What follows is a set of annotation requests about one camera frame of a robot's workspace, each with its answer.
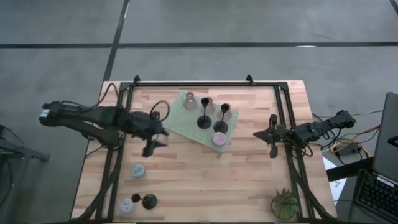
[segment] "green mesh tray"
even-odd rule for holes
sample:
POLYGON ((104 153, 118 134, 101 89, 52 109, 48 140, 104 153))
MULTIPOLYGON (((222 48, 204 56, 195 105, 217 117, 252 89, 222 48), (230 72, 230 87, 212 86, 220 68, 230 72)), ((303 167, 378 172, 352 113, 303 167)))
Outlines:
MULTIPOLYGON (((173 131, 186 138, 192 139, 196 142, 204 144, 210 148, 216 149, 220 152, 224 152, 227 144, 223 147, 218 147, 213 144, 211 138, 213 137, 214 129, 213 125, 219 120, 217 117, 218 112, 221 110, 221 106, 215 104, 216 111, 209 115, 211 118, 211 126, 208 129, 201 129, 197 125, 197 119, 203 115, 202 105, 200 103, 201 97, 195 96, 198 102, 198 107, 194 110, 186 110, 183 106, 185 101, 185 93, 180 92, 177 99, 170 105, 169 117, 164 121, 163 126, 170 131, 173 131)), ((236 120, 238 119, 239 113, 231 110, 232 118, 226 122, 228 124, 228 132, 225 134, 226 142, 229 142, 232 136, 233 129, 235 128, 236 120)))

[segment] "wooden tabletop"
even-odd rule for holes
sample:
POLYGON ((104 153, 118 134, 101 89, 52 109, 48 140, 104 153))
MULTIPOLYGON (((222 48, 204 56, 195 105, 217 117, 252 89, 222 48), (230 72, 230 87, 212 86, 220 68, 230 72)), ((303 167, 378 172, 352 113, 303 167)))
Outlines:
MULTIPOLYGON (((109 82, 104 82, 102 94, 109 82)), ((312 122, 311 109, 303 81, 288 81, 297 125, 312 122)), ((255 138, 253 132, 268 127, 269 116, 279 114, 274 89, 271 87, 143 87, 135 88, 131 111, 149 112, 159 100, 172 102, 180 91, 195 96, 210 96, 217 104, 229 103, 239 111, 232 138, 225 152, 195 143, 170 133, 169 146, 157 148, 150 158, 141 157, 145 142, 127 137, 114 221, 129 222, 264 222, 277 221, 270 209, 275 189, 291 188, 285 149, 278 145, 279 155, 270 159, 270 147, 255 138), (131 176, 136 164, 145 167, 141 179, 131 176), (141 197, 154 194, 157 206, 146 210, 141 203, 134 211, 122 214, 119 204, 134 193, 141 197)), ((289 123, 285 101, 284 111, 289 123)), ((101 106, 114 106, 116 95, 110 91, 101 106)), ((99 143, 93 141, 88 152, 99 143)), ((336 210, 319 148, 313 147, 312 157, 305 157, 310 188, 327 211, 336 210)), ((72 218, 78 217, 91 203, 101 185, 106 150, 101 149, 86 159, 78 187, 72 218)), ((108 211, 109 194, 104 205, 108 211)))

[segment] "concrete floor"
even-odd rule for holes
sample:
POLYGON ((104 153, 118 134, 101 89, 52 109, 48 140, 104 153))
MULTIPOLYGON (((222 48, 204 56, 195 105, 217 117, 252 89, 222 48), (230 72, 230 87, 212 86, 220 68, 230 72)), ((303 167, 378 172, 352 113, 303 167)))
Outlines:
MULTIPOLYGON (((111 43, 123 0, 0 0, 0 44, 111 43)), ((121 42, 398 41, 388 0, 139 0, 126 14, 121 42)), ((0 123, 26 146, 51 153, 33 162, 15 223, 68 220, 87 141, 38 122, 43 103, 98 99, 110 49, 0 49, 0 123)), ((119 49, 111 80, 304 80, 313 113, 363 113, 398 91, 397 47, 119 49)), ((358 119, 346 133, 379 124, 358 119)), ((364 146, 374 152, 375 139, 364 146)), ((331 154, 329 160, 340 165, 331 154)), ((353 162, 358 158, 347 158, 353 162)), ((351 199, 354 179, 341 196, 351 199)), ((338 204, 341 219, 349 205, 338 204)), ((372 221, 365 214, 356 221, 372 221)))

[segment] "plant pot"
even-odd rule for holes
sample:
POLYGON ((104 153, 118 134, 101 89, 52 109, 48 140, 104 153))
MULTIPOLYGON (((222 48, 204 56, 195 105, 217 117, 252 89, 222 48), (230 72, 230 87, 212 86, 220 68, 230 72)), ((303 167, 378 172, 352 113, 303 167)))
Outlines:
POLYGON ((274 214, 280 221, 291 221, 295 215, 292 215, 290 218, 285 218, 285 219, 281 219, 281 218, 279 217, 279 207, 278 207, 278 204, 276 204, 275 199, 276 199, 276 197, 274 197, 274 198, 272 199, 272 202, 271 202, 271 210, 272 210, 273 214, 274 214))

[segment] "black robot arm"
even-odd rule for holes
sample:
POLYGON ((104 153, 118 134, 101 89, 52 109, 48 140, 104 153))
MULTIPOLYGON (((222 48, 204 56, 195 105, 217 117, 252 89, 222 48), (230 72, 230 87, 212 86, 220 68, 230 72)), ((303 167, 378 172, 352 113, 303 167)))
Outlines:
POLYGON ((144 157, 153 155, 155 148, 166 146, 157 141, 160 134, 168 136, 158 112, 129 112, 121 106, 87 108, 53 101, 43 104, 39 121, 45 126, 65 126, 79 131, 84 137, 96 138, 102 145, 113 148, 120 145, 119 131, 130 134, 133 138, 139 137, 147 141, 142 151, 144 157))
POLYGON ((339 111, 336 116, 322 122, 305 123, 287 129, 284 125, 277 124, 277 116, 272 114, 269 118, 269 127, 263 131, 253 133, 267 144, 271 144, 270 157, 275 158, 278 154, 277 142, 291 143, 295 147, 306 148, 312 141, 321 138, 332 129, 352 128, 356 120, 347 112, 339 111))

